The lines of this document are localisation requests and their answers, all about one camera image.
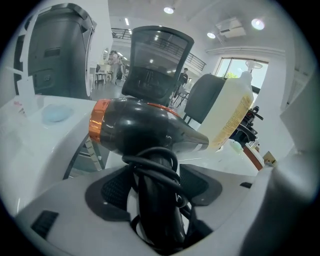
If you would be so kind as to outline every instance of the tree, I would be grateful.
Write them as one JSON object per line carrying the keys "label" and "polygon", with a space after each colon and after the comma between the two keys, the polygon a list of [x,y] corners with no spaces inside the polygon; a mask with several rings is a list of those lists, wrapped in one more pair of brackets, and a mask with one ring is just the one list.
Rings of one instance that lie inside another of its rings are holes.
{"label": "tree", "polygon": [[222,75],[222,77],[224,78],[238,78],[238,76],[234,73],[228,72],[225,76],[225,73]]}

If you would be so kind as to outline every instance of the ceiling light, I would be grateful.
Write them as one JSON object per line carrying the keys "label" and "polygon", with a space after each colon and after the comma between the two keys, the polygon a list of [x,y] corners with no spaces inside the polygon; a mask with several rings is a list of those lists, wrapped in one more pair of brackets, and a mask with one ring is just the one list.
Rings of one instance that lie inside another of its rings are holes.
{"label": "ceiling light", "polygon": [[252,27],[254,27],[256,30],[263,30],[265,28],[265,24],[261,19],[254,18],[251,21]]}
{"label": "ceiling light", "polygon": [[212,32],[209,32],[209,33],[206,34],[206,35],[207,35],[209,38],[212,38],[212,39],[216,38],[215,34],[212,33]]}
{"label": "ceiling light", "polygon": [[173,14],[174,13],[174,9],[172,9],[171,7],[166,7],[163,10],[167,14]]}

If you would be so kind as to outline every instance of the window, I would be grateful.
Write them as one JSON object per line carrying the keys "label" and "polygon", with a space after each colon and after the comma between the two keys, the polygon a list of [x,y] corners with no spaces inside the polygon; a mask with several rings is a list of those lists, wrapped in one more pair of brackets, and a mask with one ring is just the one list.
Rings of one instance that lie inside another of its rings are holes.
{"label": "window", "polygon": [[[249,59],[245,59],[245,58],[222,58],[219,63],[219,67],[218,67],[217,71],[215,72],[215,75],[217,77],[221,77],[223,79],[239,78],[243,71],[248,70],[248,67],[246,65],[246,61],[248,61],[248,60]],[[255,100],[260,92],[261,86],[264,82],[266,72],[268,69],[267,62],[258,61],[255,59],[254,59],[254,61],[261,64],[262,67],[261,68],[254,68],[251,71],[251,74],[252,74],[251,86],[252,86],[253,97],[254,97],[253,102],[255,102]]]}

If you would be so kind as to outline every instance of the person in black shirt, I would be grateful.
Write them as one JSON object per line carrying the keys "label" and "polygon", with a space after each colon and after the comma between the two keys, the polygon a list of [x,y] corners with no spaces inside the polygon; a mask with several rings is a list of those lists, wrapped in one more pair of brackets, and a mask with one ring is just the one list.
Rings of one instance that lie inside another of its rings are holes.
{"label": "person in black shirt", "polygon": [[179,81],[181,82],[181,85],[184,86],[186,83],[188,83],[188,75],[187,75],[188,69],[185,67],[183,70],[183,73],[179,76]]}

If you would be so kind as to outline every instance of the black hair dryer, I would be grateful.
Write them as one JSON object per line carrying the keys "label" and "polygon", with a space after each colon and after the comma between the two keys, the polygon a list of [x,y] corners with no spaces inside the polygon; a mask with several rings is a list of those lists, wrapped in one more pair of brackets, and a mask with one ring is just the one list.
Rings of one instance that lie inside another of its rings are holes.
{"label": "black hair dryer", "polygon": [[180,187],[174,153],[205,150],[208,138],[171,109],[137,98],[99,100],[89,135],[123,155],[139,177],[132,188],[138,193],[140,222],[152,247],[162,254],[176,252],[185,239],[180,209],[188,207],[188,196]]}

